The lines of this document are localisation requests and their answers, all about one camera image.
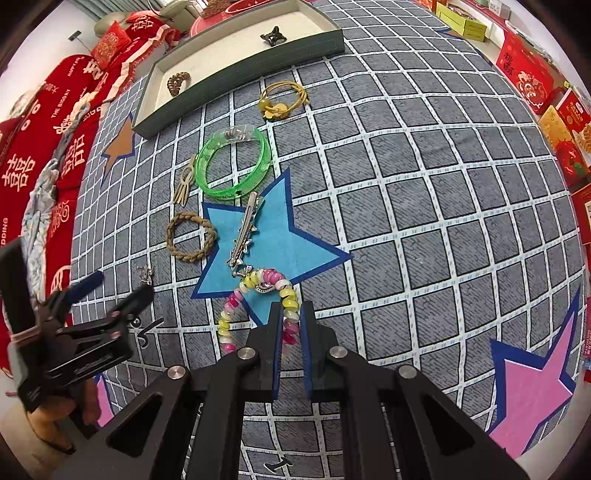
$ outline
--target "metal bolt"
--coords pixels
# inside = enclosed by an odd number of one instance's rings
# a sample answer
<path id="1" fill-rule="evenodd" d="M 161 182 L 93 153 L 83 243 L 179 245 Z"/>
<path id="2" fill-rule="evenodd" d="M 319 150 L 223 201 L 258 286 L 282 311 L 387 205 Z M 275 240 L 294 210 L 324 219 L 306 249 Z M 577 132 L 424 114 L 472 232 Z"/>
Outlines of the metal bolt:
<path id="1" fill-rule="evenodd" d="M 343 358 L 347 356 L 347 349 L 344 346 L 334 346 L 329 350 L 330 356 L 334 358 Z"/>
<path id="2" fill-rule="evenodd" d="M 242 358 L 243 360 L 250 360 L 256 355 L 256 350 L 254 348 L 250 348 L 249 346 L 240 348 L 238 350 L 238 357 Z"/>
<path id="3" fill-rule="evenodd" d="M 185 370 L 185 367 L 182 367 L 181 365 L 175 365 L 174 367 L 170 367 L 167 373 L 169 378 L 178 380 L 179 378 L 183 378 L 187 371 Z"/>
<path id="4" fill-rule="evenodd" d="M 412 365 L 403 365 L 398 369 L 398 375 L 402 378 L 414 378 L 417 376 L 417 369 Z"/>

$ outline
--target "yellow hair tie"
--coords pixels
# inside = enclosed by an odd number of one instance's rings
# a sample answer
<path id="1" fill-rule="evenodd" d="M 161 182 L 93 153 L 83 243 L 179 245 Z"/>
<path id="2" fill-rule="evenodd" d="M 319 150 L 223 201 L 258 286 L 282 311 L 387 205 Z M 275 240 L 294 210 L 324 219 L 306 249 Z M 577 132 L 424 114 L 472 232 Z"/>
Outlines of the yellow hair tie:
<path id="1" fill-rule="evenodd" d="M 292 87 L 298 93 L 298 99 L 290 106 L 284 103 L 278 103 L 273 105 L 271 100 L 267 98 L 270 92 L 278 89 L 279 87 L 289 86 Z M 277 82 L 269 85 L 261 93 L 261 99 L 259 100 L 259 110 L 262 112 L 263 117 L 267 120 L 282 120 L 286 118 L 292 110 L 295 110 L 303 103 L 310 103 L 308 100 L 308 92 L 297 82 Z"/>

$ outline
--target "grid patterned rug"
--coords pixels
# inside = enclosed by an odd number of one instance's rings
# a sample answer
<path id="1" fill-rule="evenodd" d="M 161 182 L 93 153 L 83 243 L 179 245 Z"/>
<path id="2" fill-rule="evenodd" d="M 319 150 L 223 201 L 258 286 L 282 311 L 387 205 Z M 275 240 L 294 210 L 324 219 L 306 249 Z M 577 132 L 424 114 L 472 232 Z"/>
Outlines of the grid patterned rug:
<path id="1" fill-rule="evenodd" d="M 72 251 L 73 280 L 97 268 L 106 280 L 75 307 L 75 321 L 103 316 L 138 286 L 138 267 L 154 269 L 157 293 L 142 327 L 165 320 L 144 348 L 134 329 L 134 357 L 108 372 L 115 411 L 165 367 L 219 358 L 223 301 L 190 299 L 204 264 L 172 259 L 164 230 L 180 210 L 170 200 L 190 155 L 216 130 L 251 123 L 274 159 L 259 190 L 289 167 L 296 226 L 352 255 L 298 294 L 341 345 L 378 365 L 414 364 L 487 429 L 497 405 L 490 339 L 545 355 L 583 283 L 569 194 L 523 101 L 471 45 L 438 33 L 445 25 L 429 12 L 402 0 L 315 5 L 343 28 L 345 54 L 261 78 L 138 138 L 136 154 L 101 186 L 100 154 L 135 113 L 145 79 L 111 105 L 86 166 Z M 305 85 L 312 103 L 264 124 L 259 94 L 285 79 Z M 290 103 L 292 94 L 280 95 Z M 252 170 L 254 150 L 226 147 L 208 178 L 235 184 Z M 201 215 L 202 201 L 215 202 L 194 189 L 186 209 Z M 185 251 L 203 242 L 192 226 L 177 235 Z M 572 377 L 584 309 L 582 301 Z M 254 326 L 240 315 L 238 345 Z M 297 351 L 282 370 L 280 400 L 247 406 L 240 479 L 341 478 L 338 406 L 304 399 Z M 282 458 L 293 465 L 264 465 Z"/>

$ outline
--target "finger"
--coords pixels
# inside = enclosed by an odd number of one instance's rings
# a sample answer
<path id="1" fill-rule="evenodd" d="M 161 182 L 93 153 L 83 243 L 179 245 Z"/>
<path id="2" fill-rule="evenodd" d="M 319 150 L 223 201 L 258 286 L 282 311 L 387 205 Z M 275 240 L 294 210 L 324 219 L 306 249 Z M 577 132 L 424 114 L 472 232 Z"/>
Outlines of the finger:
<path id="1" fill-rule="evenodd" d="M 84 405 L 82 406 L 82 420 L 86 425 L 96 423 L 100 418 L 99 390 L 95 380 L 89 378 L 84 383 Z"/>

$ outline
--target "red cushion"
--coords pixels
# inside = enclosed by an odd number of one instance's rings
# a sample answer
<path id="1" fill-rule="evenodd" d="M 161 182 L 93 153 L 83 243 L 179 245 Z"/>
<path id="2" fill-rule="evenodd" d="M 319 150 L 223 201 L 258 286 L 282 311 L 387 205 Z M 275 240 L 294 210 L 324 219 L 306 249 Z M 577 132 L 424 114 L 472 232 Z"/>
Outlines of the red cushion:
<path id="1" fill-rule="evenodd" d="M 121 29 L 117 22 L 113 22 L 90 54 L 96 60 L 99 68 L 105 70 L 117 52 L 130 43 L 131 39 L 127 33 Z"/>
<path id="2" fill-rule="evenodd" d="M 130 16 L 128 16 L 125 21 L 127 23 L 135 22 L 139 17 L 157 17 L 158 15 L 151 10 L 142 10 L 141 12 L 133 12 Z"/>

